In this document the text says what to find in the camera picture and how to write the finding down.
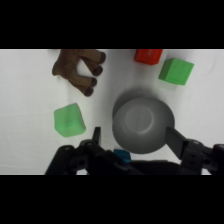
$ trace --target cube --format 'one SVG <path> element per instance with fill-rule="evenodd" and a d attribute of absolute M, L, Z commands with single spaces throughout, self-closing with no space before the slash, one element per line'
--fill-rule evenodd
<path fill-rule="evenodd" d="M 148 65 L 159 64 L 163 49 L 138 49 L 135 61 Z"/>
<path fill-rule="evenodd" d="M 114 149 L 114 154 L 123 159 L 125 162 L 131 162 L 131 154 L 125 150 Z"/>
<path fill-rule="evenodd" d="M 72 104 L 54 112 L 55 130 L 65 138 L 81 135 L 86 131 L 81 111 Z"/>
<path fill-rule="evenodd" d="M 177 58 L 166 60 L 159 79 L 176 85 L 186 85 L 194 64 Z"/>

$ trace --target red cube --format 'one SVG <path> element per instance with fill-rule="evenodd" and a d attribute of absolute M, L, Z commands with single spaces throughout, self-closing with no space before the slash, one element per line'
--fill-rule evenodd
<path fill-rule="evenodd" d="M 135 61 L 148 65 L 159 64 L 163 49 L 138 49 Z"/>

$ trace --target translucent green block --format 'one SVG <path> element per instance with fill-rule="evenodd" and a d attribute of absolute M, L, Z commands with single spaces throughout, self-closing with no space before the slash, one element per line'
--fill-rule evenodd
<path fill-rule="evenodd" d="M 82 114 L 77 104 L 54 112 L 55 130 L 65 138 L 81 135 L 86 131 Z"/>
<path fill-rule="evenodd" d="M 159 79 L 184 86 L 186 85 L 193 68 L 194 64 L 173 58 L 165 61 Z"/>

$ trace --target white table surface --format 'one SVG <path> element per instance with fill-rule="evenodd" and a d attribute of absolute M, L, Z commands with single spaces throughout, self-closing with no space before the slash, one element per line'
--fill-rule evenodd
<path fill-rule="evenodd" d="M 107 54 L 104 72 L 94 95 L 86 98 L 51 75 L 59 51 L 0 50 L 0 174 L 44 174 L 60 146 L 77 147 L 97 126 L 102 147 L 119 148 L 112 134 L 114 107 L 138 96 L 166 102 L 185 137 L 209 147 L 224 143 L 224 50 L 166 49 L 156 66 L 134 62 L 135 49 L 102 51 Z M 158 80 L 164 61 L 173 57 L 195 64 L 184 87 Z M 82 63 L 79 71 L 90 76 Z M 87 130 L 66 139 L 54 130 L 53 112 L 72 103 L 80 106 Z M 179 162 L 167 146 L 132 158 Z"/>

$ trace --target brown stuffed animal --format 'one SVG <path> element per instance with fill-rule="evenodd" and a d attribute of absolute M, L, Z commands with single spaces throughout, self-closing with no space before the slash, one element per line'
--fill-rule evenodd
<path fill-rule="evenodd" d="M 103 68 L 99 65 L 106 60 L 106 54 L 93 49 L 61 49 L 60 55 L 53 67 L 53 75 L 61 75 L 85 96 L 93 94 L 97 84 L 95 78 L 80 76 L 76 67 L 82 59 L 94 76 L 99 76 Z"/>

